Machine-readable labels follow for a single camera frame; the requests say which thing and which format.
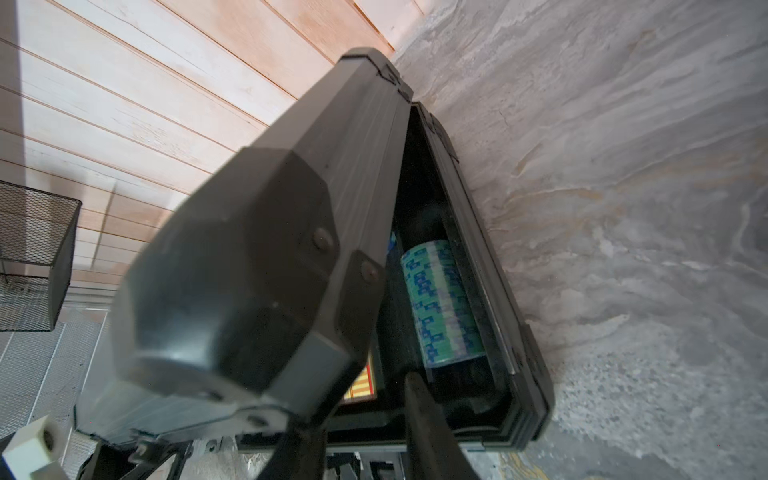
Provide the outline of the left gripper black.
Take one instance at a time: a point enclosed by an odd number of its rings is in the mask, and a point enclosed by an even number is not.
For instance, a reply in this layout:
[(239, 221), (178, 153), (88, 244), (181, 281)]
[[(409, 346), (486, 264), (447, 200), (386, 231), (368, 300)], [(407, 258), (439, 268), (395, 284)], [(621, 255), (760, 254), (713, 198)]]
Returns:
[(120, 449), (99, 441), (76, 476), (82, 479), (149, 479), (169, 462), (166, 479), (179, 479), (193, 452), (191, 442), (161, 444), (140, 441), (133, 449)]

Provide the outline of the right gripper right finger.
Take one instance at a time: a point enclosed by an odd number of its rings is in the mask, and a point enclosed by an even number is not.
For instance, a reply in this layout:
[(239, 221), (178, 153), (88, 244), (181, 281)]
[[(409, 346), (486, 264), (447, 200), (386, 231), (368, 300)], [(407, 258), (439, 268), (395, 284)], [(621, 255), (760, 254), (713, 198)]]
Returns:
[(406, 479), (465, 479), (479, 476), (467, 460), (446, 418), (416, 372), (405, 377), (404, 387)]

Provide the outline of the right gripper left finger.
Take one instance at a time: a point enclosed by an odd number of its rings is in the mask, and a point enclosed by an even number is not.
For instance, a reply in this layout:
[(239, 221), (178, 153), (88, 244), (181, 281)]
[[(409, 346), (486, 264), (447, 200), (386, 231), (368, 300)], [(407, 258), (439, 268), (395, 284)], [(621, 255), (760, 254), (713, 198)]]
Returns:
[(321, 480), (326, 447), (324, 427), (291, 421), (257, 480)]

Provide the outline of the black poker set case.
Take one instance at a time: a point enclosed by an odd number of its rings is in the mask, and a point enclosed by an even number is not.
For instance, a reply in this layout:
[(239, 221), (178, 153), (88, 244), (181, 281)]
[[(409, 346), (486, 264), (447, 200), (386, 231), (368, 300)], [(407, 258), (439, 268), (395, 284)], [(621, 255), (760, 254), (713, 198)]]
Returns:
[[(432, 240), (451, 245), (485, 355), (429, 369), (400, 259)], [(343, 404), (369, 355), (376, 399)], [(410, 372), (467, 446), (521, 450), (555, 406), (447, 133), (384, 54), (355, 48), (133, 261), (74, 427), (121, 449), (258, 451), (298, 421), (336, 449), (401, 447)]]

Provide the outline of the black mesh basket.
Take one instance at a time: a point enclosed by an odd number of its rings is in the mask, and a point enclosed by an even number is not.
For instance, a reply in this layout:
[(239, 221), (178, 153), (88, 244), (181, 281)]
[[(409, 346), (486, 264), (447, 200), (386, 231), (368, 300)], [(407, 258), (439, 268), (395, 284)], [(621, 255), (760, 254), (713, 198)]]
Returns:
[(82, 202), (1, 183), (1, 330), (55, 329), (71, 282)]

